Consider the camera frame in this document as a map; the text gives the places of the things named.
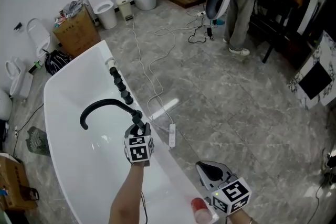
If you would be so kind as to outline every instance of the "faucet handle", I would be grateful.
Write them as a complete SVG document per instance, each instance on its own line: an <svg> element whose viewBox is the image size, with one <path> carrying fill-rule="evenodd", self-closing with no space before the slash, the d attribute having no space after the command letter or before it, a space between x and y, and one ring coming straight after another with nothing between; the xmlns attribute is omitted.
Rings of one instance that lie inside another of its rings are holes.
<svg viewBox="0 0 336 224"><path fill-rule="evenodd" d="M133 98L131 97L131 93L129 91L124 90L120 95L125 100L126 104L130 105L133 103Z"/></svg>
<svg viewBox="0 0 336 224"><path fill-rule="evenodd" d="M122 79L121 78L116 78L114 79L114 85L117 86L118 90L120 92L126 90L126 86L125 84L122 82Z"/></svg>
<svg viewBox="0 0 336 224"><path fill-rule="evenodd" d="M110 68L110 74L116 79L121 78L120 74L118 73L117 69L115 67Z"/></svg>

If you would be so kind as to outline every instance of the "black cable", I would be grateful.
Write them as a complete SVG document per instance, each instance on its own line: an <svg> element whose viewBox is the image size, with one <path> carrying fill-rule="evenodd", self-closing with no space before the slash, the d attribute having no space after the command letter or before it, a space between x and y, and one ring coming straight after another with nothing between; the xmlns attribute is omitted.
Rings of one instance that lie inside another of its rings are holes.
<svg viewBox="0 0 336 224"><path fill-rule="evenodd" d="M323 183L320 185L320 187L318 188L318 190L316 191L315 193L315 197L317 199L317 206L316 206L316 209L315 209L315 212L313 213L313 215L311 216L311 218L309 219L309 221L307 222L307 224L309 224L311 222L311 220L313 219L313 217L315 216L316 212L317 212L317 209L319 209L319 205L320 205L320 198L317 197L317 192L319 192L320 188L322 187Z"/></svg>
<svg viewBox="0 0 336 224"><path fill-rule="evenodd" d="M143 192L141 192L141 201L142 201L142 206L143 206L143 210L145 211L145 216L146 216L146 223L148 222L148 216L147 216L147 210L146 210L146 200L145 200L145 196L143 194Z"/></svg>
<svg viewBox="0 0 336 224"><path fill-rule="evenodd" d="M14 146L14 150L13 150L13 156L15 157L15 148L16 148L16 144L17 141L19 139L19 132L27 125L27 123L32 119L32 117L34 116L34 114L42 107L44 106L44 103L42 105L40 105L34 112L33 114L30 116L30 118L28 119L28 121L22 126L22 128L20 130L17 131L17 135L16 135L16 142L15 142L15 146Z"/></svg>
<svg viewBox="0 0 336 224"><path fill-rule="evenodd" d="M191 44L195 44L195 43L206 43L206 37L205 37L205 34L206 34L207 32L204 33L204 41L195 41L195 42L190 41L190 39L196 35L196 31L197 31L198 29L200 29L201 27L203 27L203 19L204 19L204 14L203 14L203 17L202 17L201 25L198 26L198 27L194 30L194 34L192 34L191 36L189 36L189 38L188 38L188 42L189 42L189 43L191 43Z"/></svg>

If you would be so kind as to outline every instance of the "human arm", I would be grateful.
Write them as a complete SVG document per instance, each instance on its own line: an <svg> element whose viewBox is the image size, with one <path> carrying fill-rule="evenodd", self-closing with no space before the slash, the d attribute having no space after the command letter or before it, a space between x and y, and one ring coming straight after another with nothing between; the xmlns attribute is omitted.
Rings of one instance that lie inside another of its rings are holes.
<svg viewBox="0 0 336 224"><path fill-rule="evenodd" d="M138 224L144 162L133 163L128 176L115 197L109 224Z"/></svg>
<svg viewBox="0 0 336 224"><path fill-rule="evenodd" d="M244 210L240 209L233 214L229 215L229 219L232 224L257 224L252 218L245 213Z"/></svg>

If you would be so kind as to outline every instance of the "power strip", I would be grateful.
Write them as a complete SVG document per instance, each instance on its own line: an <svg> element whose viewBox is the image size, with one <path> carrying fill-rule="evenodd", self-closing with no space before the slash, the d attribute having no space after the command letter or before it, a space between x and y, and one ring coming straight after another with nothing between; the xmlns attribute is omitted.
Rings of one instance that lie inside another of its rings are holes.
<svg viewBox="0 0 336 224"><path fill-rule="evenodd" d="M176 145L176 124L169 125L169 147L174 148Z"/></svg>
<svg viewBox="0 0 336 224"><path fill-rule="evenodd" d="M197 13L198 17L205 16L205 11Z"/></svg>

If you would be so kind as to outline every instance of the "extension cord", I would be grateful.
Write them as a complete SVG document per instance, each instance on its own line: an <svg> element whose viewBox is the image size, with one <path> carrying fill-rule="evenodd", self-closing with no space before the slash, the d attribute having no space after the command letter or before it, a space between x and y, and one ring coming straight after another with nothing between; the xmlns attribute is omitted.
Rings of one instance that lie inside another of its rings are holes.
<svg viewBox="0 0 336 224"><path fill-rule="evenodd" d="M176 124L172 123L169 126L169 147L174 148L176 145Z"/></svg>

